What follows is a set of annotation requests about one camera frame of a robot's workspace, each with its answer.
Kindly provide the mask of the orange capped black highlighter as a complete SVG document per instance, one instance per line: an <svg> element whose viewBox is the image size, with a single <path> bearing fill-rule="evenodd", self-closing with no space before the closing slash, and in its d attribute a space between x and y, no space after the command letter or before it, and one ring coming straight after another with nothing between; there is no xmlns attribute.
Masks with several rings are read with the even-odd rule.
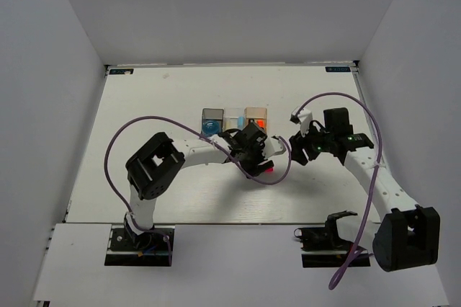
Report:
<svg viewBox="0 0 461 307"><path fill-rule="evenodd" d="M266 132L266 122L264 120L255 120L255 123L264 131Z"/></svg>

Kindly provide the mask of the blue tape roll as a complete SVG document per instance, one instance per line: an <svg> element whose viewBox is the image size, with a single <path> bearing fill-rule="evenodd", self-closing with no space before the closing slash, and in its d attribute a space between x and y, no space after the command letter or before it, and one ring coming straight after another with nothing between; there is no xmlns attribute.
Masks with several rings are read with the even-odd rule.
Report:
<svg viewBox="0 0 461 307"><path fill-rule="evenodd" d="M222 125L218 120L205 120L202 122L201 133L206 137L217 135L221 130Z"/></svg>

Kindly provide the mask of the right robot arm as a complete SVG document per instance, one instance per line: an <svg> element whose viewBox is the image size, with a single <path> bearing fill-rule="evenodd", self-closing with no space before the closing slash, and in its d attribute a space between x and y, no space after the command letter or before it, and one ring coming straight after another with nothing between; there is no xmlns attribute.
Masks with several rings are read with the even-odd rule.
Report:
<svg viewBox="0 0 461 307"><path fill-rule="evenodd" d="M420 206L376 160L377 148L364 133L355 133L347 108L325 110L324 122L310 110L296 109L300 126L290 138L292 160L305 166L320 154L336 157L371 196L380 220L364 227L359 248L374 254L386 272L434 264L438 260L440 216Z"/></svg>

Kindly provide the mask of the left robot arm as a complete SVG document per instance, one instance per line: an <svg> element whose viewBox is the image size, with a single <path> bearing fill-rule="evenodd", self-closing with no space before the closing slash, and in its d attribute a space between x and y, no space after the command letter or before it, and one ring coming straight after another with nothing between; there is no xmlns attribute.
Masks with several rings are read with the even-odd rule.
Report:
<svg viewBox="0 0 461 307"><path fill-rule="evenodd" d="M272 157L289 152L282 137L265 133L245 135L242 130L232 130L184 141L174 141L164 132L155 134L125 165L130 184L130 210L125 216L128 241L138 249L151 243L156 201L181 170L233 163L247 178L270 185L259 175L274 166Z"/></svg>

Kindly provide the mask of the amber plastic container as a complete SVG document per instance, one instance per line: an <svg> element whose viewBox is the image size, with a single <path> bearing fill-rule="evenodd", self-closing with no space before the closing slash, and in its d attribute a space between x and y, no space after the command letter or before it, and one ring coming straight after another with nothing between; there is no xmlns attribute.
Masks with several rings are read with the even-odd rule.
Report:
<svg viewBox="0 0 461 307"><path fill-rule="evenodd" d="M265 107L246 107L244 110L246 125L249 124L249 119L264 120L266 122L267 129L267 113L268 111Z"/></svg>

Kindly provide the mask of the clear plastic container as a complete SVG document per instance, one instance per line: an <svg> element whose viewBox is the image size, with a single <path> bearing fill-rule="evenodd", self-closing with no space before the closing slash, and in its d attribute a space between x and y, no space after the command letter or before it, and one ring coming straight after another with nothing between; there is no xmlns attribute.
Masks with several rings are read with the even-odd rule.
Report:
<svg viewBox="0 0 461 307"><path fill-rule="evenodd" d="M226 107L224 109L223 130L238 129L237 128L237 118L240 116L244 116L244 108Z"/></svg>

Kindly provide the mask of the dark grey plastic container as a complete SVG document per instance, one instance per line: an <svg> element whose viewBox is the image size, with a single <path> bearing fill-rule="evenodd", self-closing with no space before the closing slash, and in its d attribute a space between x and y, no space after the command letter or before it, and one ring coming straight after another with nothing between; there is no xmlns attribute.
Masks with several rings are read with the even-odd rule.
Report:
<svg viewBox="0 0 461 307"><path fill-rule="evenodd" d="M224 109L203 108L201 118L201 134L206 137L217 135L223 131Z"/></svg>

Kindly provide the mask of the right table label sticker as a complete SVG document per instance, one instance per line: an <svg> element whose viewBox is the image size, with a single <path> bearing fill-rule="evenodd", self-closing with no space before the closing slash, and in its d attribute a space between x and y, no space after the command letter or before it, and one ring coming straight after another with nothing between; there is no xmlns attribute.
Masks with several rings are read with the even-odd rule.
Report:
<svg viewBox="0 0 461 307"><path fill-rule="evenodd" d="M351 69L348 66L326 66L327 73L350 73Z"/></svg>

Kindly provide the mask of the table label sticker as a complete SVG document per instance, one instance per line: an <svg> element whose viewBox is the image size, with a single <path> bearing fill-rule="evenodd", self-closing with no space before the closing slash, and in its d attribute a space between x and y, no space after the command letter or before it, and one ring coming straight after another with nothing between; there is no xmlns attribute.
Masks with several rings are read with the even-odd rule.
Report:
<svg viewBox="0 0 461 307"><path fill-rule="evenodd" d="M109 70L109 75L131 75L133 73L133 68L111 68Z"/></svg>
<svg viewBox="0 0 461 307"><path fill-rule="evenodd" d="M327 73L350 73L351 69L348 66L326 66Z"/></svg>

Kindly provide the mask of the left table label sticker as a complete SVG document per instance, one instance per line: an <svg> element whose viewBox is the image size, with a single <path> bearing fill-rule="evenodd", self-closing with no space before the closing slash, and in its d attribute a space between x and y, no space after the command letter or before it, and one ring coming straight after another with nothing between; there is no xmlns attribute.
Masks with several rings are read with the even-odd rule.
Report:
<svg viewBox="0 0 461 307"><path fill-rule="evenodd" d="M133 68L111 68L109 70L109 75L131 75L133 73Z"/></svg>

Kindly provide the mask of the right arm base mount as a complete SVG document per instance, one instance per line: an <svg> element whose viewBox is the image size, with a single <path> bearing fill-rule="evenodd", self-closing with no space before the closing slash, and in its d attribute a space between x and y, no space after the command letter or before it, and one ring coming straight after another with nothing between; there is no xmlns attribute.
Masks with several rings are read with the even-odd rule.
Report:
<svg viewBox="0 0 461 307"><path fill-rule="evenodd" d="M301 243L303 268L340 268L353 244L332 239L324 226L296 228L293 235Z"/></svg>

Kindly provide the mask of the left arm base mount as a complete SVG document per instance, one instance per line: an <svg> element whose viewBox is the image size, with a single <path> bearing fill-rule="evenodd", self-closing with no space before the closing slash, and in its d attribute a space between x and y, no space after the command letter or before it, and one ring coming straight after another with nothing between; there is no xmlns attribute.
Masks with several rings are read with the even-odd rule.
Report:
<svg viewBox="0 0 461 307"><path fill-rule="evenodd" d="M112 227L104 259L106 267L170 267L174 228L159 228L161 234L144 233L133 239L121 226Z"/></svg>

